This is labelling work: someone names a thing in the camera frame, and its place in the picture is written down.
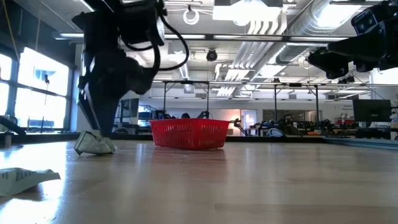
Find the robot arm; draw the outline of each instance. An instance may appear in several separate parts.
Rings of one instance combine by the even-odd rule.
[[[92,129],[104,137],[111,134],[119,100],[129,90],[143,95],[159,70],[174,70],[184,65],[189,49],[182,36],[164,16],[163,1],[145,0],[123,4],[121,0],[86,0],[95,11],[81,13],[72,21],[84,33],[83,76],[79,79],[79,106]],[[185,60],[171,68],[160,68],[159,46],[164,45],[164,25],[183,42]],[[119,40],[133,50],[153,49],[152,68],[141,67],[126,56]],[[133,44],[151,42],[145,49]]]
[[[317,49],[307,57],[308,62],[324,70],[330,79],[345,76],[352,61],[358,72],[398,67],[397,12],[395,1],[381,1],[367,8],[351,20],[356,37]]]

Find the plastic basket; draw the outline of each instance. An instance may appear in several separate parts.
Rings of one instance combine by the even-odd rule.
[[[224,146],[229,121],[166,119],[150,121],[156,146],[214,149]]]

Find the monitor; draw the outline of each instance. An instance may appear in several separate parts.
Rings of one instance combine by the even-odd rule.
[[[357,122],[390,122],[390,100],[353,100],[354,119]]]

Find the table surface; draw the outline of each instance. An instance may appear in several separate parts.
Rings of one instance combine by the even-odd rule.
[[[398,223],[398,153],[332,144],[226,143],[186,151],[115,141],[0,149],[0,168],[61,180],[0,197],[0,223]]]

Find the white paper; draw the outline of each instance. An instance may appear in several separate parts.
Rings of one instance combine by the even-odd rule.
[[[79,155],[83,152],[96,155],[113,154],[115,151],[110,138],[102,137],[98,130],[80,133],[74,149]]]
[[[50,169],[37,171],[22,168],[0,169],[0,196],[11,196],[41,182],[60,179],[60,174]]]

